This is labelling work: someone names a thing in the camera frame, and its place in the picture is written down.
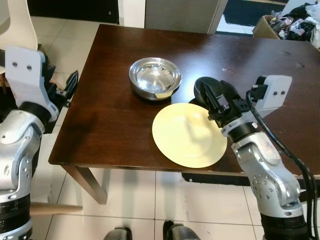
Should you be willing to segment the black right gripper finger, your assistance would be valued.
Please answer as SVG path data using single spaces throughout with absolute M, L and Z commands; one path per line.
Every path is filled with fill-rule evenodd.
M 213 83 L 201 83 L 199 85 L 199 96 L 201 97 L 201 102 L 209 112 L 209 117 L 221 117 L 224 108 L 215 105 L 212 85 Z
M 228 105 L 237 99 L 237 90 L 231 83 L 213 83 L 212 92 L 217 106 Z

